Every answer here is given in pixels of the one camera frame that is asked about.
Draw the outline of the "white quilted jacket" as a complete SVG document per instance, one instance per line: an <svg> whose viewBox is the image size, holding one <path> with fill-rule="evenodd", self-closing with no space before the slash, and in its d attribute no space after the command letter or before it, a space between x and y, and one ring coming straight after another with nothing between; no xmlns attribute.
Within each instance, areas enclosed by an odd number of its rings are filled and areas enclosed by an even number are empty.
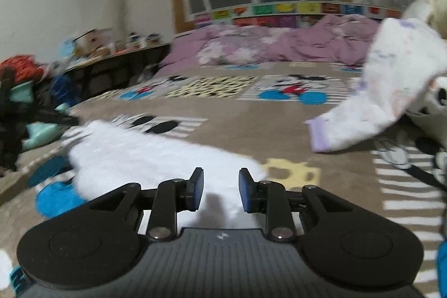
<svg viewBox="0 0 447 298"><path fill-rule="evenodd" d="M239 170L248 169L255 180L267 177L262 165L249 157L101 120L70 128L61 142L76 171L74 187L87 201L131 182L150 189L173 178L188 179L201 167L204 190L199 210L179 213L179 228L259 228L264 222L261 215L242 208Z"/></svg>

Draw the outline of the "pile of pale clothes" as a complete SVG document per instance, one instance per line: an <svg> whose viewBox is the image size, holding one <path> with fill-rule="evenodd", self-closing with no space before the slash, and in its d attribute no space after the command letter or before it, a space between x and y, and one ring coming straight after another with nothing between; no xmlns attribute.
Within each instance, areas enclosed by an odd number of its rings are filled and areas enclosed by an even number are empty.
<svg viewBox="0 0 447 298"><path fill-rule="evenodd" d="M416 0L403 12L402 19L419 19L446 38L446 0Z"/></svg>

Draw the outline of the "brown Mickey Mouse blanket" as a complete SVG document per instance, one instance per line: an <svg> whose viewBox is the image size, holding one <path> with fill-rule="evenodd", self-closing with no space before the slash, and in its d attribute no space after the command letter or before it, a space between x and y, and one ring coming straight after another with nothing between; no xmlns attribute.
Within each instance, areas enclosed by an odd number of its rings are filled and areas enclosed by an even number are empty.
<svg viewBox="0 0 447 298"><path fill-rule="evenodd" d="M360 79L331 63L204 66L158 76L92 97L70 113L143 134L216 147L259 162L265 179L288 190L316 185L410 229L424 259L414 281L437 297L437 255L444 239L446 190L433 175L433 139L409 117L344 151L312 151L307 122L346 100ZM1 295L13 297L10 273L19 240L78 195L76 171L61 139L20 155L1 180Z"/></svg>

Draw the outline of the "dark wooden side table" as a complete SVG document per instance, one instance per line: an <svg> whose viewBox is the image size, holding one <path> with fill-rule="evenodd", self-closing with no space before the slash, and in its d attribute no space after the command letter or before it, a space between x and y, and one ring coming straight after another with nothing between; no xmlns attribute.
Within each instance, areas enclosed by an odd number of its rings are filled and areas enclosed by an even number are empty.
<svg viewBox="0 0 447 298"><path fill-rule="evenodd" d="M147 66L158 68L170 52L170 44L123 51L103 58L93 58L70 67L65 76L84 101L104 92L128 87Z"/></svg>

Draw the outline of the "teal cartoon shirt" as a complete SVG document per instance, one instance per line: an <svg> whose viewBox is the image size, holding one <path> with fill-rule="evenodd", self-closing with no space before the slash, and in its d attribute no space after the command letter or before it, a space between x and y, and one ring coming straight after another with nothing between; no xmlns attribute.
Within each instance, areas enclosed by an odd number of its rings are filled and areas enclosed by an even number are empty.
<svg viewBox="0 0 447 298"><path fill-rule="evenodd" d="M50 144L58 140L70 127L80 124L77 117L68 114L68 104L61 104L55 109L41 108L33 96L33 82L13 87L10 100L31 107L31 116L25 122L25 136L20 138L22 151Z"/></svg>

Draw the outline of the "blue denim garment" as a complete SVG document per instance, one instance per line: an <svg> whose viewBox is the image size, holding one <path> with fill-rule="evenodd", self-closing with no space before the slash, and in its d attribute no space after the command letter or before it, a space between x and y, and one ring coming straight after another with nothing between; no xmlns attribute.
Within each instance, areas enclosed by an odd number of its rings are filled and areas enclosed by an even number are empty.
<svg viewBox="0 0 447 298"><path fill-rule="evenodd" d="M57 75L50 87L51 100L55 106L67 104L72 107L77 104L77 96L71 81L67 76Z"/></svg>

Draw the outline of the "purple floral duvet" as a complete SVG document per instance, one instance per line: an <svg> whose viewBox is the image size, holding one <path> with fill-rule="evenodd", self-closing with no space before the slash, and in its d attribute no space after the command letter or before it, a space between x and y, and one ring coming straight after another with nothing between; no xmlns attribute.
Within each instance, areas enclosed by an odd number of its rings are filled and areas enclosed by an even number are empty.
<svg viewBox="0 0 447 298"><path fill-rule="evenodd" d="M175 39L159 76L201 66L267 62L364 63L379 23L361 15L324 16L310 28L210 25Z"/></svg>

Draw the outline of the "framed picture on table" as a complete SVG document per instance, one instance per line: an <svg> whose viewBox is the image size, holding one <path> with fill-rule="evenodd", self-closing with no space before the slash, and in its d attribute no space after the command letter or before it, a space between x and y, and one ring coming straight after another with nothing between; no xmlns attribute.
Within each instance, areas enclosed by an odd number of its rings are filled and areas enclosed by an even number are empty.
<svg viewBox="0 0 447 298"><path fill-rule="evenodd" d="M109 45L113 42L111 28L93 29L84 32L73 40L75 55L78 58L102 57L110 54Z"/></svg>

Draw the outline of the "white panda plush garment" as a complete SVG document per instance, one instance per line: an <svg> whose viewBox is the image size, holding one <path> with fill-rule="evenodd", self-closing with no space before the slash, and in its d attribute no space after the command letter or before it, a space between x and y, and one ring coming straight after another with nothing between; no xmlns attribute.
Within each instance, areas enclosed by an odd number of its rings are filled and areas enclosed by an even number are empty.
<svg viewBox="0 0 447 298"><path fill-rule="evenodd" d="M446 77L434 79L405 115L435 143L433 175L446 185Z"/></svg>

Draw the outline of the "colourful alphabet headboard mat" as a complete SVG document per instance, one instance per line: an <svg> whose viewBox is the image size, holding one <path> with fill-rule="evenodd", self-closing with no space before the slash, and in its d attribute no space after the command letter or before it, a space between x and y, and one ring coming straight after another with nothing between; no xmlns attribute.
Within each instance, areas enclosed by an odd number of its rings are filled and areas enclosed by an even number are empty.
<svg viewBox="0 0 447 298"><path fill-rule="evenodd" d="M233 24L240 27L308 28L327 15L361 15L381 21L387 17L399 18L402 12L376 5L336 1L294 1L262 4L241 4L215 8L193 14L195 27L211 24Z"/></svg>

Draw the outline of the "red patterned cloth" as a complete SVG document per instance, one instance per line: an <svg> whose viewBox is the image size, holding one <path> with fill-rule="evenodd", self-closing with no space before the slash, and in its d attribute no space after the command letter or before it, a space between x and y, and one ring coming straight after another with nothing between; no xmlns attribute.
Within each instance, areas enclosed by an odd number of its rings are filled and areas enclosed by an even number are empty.
<svg viewBox="0 0 447 298"><path fill-rule="evenodd" d="M4 69L15 72L15 85L29 81L40 82L48 71L47 65L38 63L32 54L19 54L1 61L1 73Z"/></svg>

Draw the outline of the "white floral pajama garment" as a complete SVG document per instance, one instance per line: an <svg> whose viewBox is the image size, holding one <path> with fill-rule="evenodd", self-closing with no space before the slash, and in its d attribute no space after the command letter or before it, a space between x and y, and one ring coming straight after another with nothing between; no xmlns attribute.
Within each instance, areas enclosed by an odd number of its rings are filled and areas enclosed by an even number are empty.
<svg viewBox="0 0 447 298"><path fill-rule="evenodd" d="M386 18L350 96L307 122L314 153L341 151L395 124L446 73L446 42L418 19Z"/></svg>

